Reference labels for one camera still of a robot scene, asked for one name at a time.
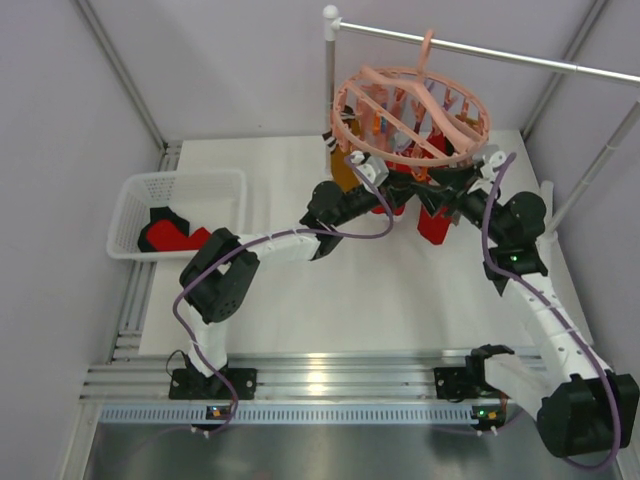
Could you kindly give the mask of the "pink round clip hanger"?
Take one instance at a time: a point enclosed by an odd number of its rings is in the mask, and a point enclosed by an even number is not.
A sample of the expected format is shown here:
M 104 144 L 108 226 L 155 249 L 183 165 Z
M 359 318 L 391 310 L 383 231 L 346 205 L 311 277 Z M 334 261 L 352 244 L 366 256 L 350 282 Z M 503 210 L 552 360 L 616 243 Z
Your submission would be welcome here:
M 491 118 L 467 87 L 429 69 L 434 31 L 412 66 L 364 64 L 334 94 L 330 151 L 369 153 L 423 180 L 433 168 L 466 167 L 489 142 Z

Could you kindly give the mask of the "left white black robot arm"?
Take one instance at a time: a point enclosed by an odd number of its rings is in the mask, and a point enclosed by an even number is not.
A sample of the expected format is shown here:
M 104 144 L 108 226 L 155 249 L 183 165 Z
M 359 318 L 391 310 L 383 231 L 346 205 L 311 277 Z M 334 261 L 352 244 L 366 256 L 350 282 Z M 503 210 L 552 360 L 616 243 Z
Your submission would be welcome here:
M 172 313 L 190 346 L 184 365 L 171 372 L 172 400 L 251 399 L 255 380 L 251 368 L 233 368 L 226 351 L 227 322 L 241 307 L 259 268 L 288 262 L 320 260 L 346 238 L 341 225 L 377 207 L 387 216 L 415 194 L 405 173 L 366 179 L 345 192 L 333 181 L 313 190 L 306 213 L 288 230 L 242 236 L 228 228 L 213 232 L 179 276 L 181 291 Z

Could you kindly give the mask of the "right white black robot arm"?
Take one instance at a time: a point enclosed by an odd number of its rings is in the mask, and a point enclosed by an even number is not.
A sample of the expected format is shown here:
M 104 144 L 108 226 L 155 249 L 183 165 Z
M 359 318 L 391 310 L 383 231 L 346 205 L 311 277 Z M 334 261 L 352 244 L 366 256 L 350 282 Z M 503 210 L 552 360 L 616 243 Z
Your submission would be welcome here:
M 505 176 L 476 168 L 436 171 L 434 181 L 413 183 L 430 213 L 458 213 L 479 228 L 486 278 L 498 294 L 526 308 L 521 321 L 545 365 L 540 375 L 503 345 L 484 345 L 467 358 L 469 389 L 478 396 L 506 394 L 536 423 L 547 450 L 568 458 L 629 446 L 639 406 L 639 386 L 617 374 L 585 340 L 558 298 L 550 274 L 546 205 L 521 191 L 497 199 Z

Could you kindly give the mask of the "red black sock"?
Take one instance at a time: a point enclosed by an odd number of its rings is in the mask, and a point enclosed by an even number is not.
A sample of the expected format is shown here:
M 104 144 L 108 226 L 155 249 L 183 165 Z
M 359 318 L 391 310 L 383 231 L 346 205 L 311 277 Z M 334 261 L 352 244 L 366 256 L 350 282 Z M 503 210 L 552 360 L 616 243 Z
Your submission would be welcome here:
M 150 209 L 150 221 L 137 240 L 141 252 L 178 252 L 199 250 L 211 232 L 204 227 L 191 231 L 190 222 L 169 207 Z

